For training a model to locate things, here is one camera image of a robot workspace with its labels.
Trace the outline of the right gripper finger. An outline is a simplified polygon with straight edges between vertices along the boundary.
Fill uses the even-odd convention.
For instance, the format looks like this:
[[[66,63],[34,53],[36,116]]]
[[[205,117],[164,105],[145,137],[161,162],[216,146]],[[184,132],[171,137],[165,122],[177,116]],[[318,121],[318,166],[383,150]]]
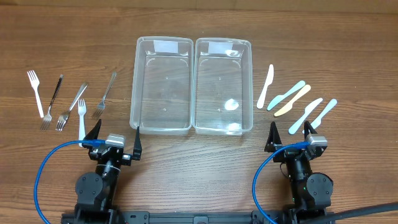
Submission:
[[[317,132],[315,129],[312,127],[309,121],[304,122],[304,130],[303,130],[304,136],[307,137],[309,134],[316,134]]]
[[[269,136],[264,148],[265,152],[276,152],[282,147],[282,141],[280,140],[279,132],[277,130],[276,123],[271,122]]]

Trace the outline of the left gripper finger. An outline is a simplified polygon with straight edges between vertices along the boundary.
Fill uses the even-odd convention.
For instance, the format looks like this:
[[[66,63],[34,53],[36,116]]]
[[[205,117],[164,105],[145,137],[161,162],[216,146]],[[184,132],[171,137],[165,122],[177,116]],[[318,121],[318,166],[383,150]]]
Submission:
[[[83,138],[84,140],[97,140],[101,128],[101,119],[99,119],[94,128]]]
[[[135,161],[139,161],[141,159],[141,155],[142,155],[142,145],[141,145],[141,139],[140,139],[139,126],[138,126],[136,129],[136,136],[135,136],[135,141],[134,141],[134,146],[133,146],[132,159]]]

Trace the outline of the light blue plastic knife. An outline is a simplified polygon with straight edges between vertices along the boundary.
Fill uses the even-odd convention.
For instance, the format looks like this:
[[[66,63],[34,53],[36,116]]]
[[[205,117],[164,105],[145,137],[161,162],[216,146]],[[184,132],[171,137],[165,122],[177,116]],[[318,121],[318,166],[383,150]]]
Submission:
[[[309,114],[323,101],[323,98],[318,98],[308,104],[304,109],[304,114],[293,124],[288,130],[288,133],[293,135],[297,132],[300,125],[305,121]]]

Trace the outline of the yellow plastic knife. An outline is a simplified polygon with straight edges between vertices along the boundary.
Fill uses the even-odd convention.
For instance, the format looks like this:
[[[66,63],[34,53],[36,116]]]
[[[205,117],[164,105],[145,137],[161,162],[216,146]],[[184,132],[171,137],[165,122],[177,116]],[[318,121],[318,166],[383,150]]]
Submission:
[[[284,105],[280,110],[276,111],[274,113],[274,116],[279,117],[279,116],[282,116],[283,114],[288,113],[292,109],[293,104],[298,99],[303,97],[303,95],[307,94],[310,90],[311,90],[311,86],[305,85],[289,102],[286,103],[286,105]]]

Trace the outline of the pale blue plastic knife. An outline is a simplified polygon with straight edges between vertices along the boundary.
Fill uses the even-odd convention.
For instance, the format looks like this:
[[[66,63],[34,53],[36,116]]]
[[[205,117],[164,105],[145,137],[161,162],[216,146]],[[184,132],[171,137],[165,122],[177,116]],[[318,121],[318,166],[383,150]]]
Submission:
[[[331,99],[329,103],[325,106],[325,108],[322,110],[322,112],[310,123],[313,129],[316,129],[321,125],[322,123],[322,118],[330,111],[332,110],[336,105],[338,101],[337,99]]]

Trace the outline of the teal plastic knife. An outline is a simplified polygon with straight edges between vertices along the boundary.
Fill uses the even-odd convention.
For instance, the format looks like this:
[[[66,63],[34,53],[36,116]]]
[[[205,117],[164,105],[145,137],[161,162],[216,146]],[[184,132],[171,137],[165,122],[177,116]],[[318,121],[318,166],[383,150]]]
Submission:
[[[271,109],[273,109],[273,107],[275,107],[277,104],[279,104],[282,100],[286,99],[288,96],[290,96],[291,94],[293,94],[294,92],[296,92],[297,90],[300,90],[301,88],[303,88],[306,85],[305,81],[300,80],[299,82],[297,82],[289,91],[287,91],[286,93],[284,93],[283,95],[277,95],[275,96],[271,102],[268,104],[267,106],[267,111],[270,111]]]

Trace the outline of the white plastic knife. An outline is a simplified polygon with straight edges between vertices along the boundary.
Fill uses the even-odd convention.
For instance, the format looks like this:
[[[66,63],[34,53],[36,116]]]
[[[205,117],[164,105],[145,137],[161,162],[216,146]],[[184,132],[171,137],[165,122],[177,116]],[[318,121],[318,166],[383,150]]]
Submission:
[[[264,107],[267,89],[272,84],[273,79],[274,79],[274,66],[273,66],[273,64],[270,64],[268,72],[267,72],[266,80],[264,82],[264,86],[262,88],[261,94],[260,94],[259,99],[256,104],[257,109],[262,109]]]

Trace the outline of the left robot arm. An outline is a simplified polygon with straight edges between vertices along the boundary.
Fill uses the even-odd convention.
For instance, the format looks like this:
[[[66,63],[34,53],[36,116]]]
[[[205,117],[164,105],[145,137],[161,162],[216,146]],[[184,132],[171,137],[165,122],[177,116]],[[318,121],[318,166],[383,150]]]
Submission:
[[[125,137],[110,134],[105,140],[98,139],[101,121],[83,138],[82,146],[97,165],[94,172],[79,177],[75,185],[78,196],[73,214],[73,223],[125,223],[124,215],[113,204],[122,166],[130,166],[133,160],[141,159],[142,145],[137,129],[133,151],[124,152]]]

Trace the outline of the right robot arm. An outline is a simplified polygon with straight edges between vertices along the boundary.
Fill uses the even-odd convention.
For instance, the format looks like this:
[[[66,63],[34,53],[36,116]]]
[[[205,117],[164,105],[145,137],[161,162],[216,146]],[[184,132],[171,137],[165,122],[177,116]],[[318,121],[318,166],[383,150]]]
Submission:
[[[327,148],[327,140],[317,134],[308,121],[304,128],[304,141],[309,145],[285,149],[273,158],[274,162],[286,165],[293,198],[293,204],[282,208],[279,223],[302,223],[324,216],[331,205],[333,181],[310,167],[310,161],[320,157]]]

